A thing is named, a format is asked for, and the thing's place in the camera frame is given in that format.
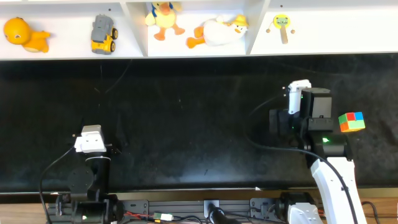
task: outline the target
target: blue square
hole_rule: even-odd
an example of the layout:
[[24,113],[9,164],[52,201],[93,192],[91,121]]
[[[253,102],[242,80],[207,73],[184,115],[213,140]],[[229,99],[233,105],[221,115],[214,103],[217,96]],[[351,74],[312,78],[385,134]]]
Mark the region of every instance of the blue square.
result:
[[354,115],[356,121],[363,120],[362,112],[355,112]]

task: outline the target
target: blue vest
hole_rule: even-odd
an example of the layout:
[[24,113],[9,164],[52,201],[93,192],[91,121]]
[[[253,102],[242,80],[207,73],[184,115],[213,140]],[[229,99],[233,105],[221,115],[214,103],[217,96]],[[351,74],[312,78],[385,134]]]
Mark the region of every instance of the blue vest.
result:
[[[169,6],[170,6],[171,9],[173,9],[173,4],[172,4],[171,2],[169,2]],[[156,17],[157,17],[157,14],[155,13],[155,10],[156,10],[156,8],[155,8],[155,6],[152,4],[152,15],[156,18]]]

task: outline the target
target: black tabletop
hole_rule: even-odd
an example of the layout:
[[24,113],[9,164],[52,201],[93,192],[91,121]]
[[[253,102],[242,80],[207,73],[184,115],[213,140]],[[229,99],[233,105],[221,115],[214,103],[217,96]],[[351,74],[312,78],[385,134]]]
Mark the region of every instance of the black tabletop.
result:
[[[315,186],[303,155],[254,149],[242,129],[253,108],[303,78],[331,90],[335,118],[363,112],[366,129],[348,134],[358,186],[396,187],[396,57],[145,59],[123,77],[130,60],[1,62],[0,192],[37,192],[40,173],[68,150],[82,118],[129,141],[112,158],[111,192]],[[268,129],[268,110],[283,107],[280,98],[251,118],[258,141],[279,144],[259,133]],[[67,155],[44,190],[66,190],[69,172],[83,163]]]

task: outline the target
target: toy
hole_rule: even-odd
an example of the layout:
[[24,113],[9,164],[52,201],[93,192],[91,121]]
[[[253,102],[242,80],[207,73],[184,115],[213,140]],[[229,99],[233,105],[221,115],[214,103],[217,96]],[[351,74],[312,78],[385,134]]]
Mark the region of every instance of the toy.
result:
[[145,23],[148,26],[156,24],[160,27],[159,33],[154,35],[157,40],[165,40],[165,33],[168,28],[173,28],[175,35],[181,35],[185,32],[185,29],[176,25],[177,15],[174,10],[180,12],[182,10],[181,4],[178,2],[152,2],[152,11],[145,18]]
[[346,113],[338,117],[341,132],[359,131],[365,128],[362,112]]
[[114,28],[113,20],[105,15],[98,15],[91,31],[91,49],[96,54],[109,55],[114,52],[119,32]]
[[204,43],[209,46],[228,44],[242,38],[248,27],[249,24],[243,15],[238,15],[232,23],[224,22],[224,19],[219,16],[216,20],[208,20],[203,26],[197,27],[194,30],[196,38],[189,37],[187,46],[192,49]]
[[50,34],[44,31],[33,31],[22,18],[8,20],[4,25],[4,35],[8,42],[22,45],[28,52],[47,53],[49,51],[46,38],[50,37]]
[[271,32],[271,25],[274,25],[276,28],[280,29],[280,36],[282,37],[282,44],[287,44],[287,33],[286,28],[289,27],[291,24],[290,18],[285,14],[276,15],[274,20],[269,24],[268,29],[266,30],[267,33]]

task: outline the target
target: toy truck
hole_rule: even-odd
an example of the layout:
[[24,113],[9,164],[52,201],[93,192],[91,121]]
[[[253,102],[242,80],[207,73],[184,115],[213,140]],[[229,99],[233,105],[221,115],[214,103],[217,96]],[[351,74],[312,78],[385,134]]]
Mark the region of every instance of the toy truck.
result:
[[114,28],[113,20],[105,15],[98,15],[93,22],[91,32],[91,49],[96,54],[109,55],[114,52],[118,38],[118,30]]

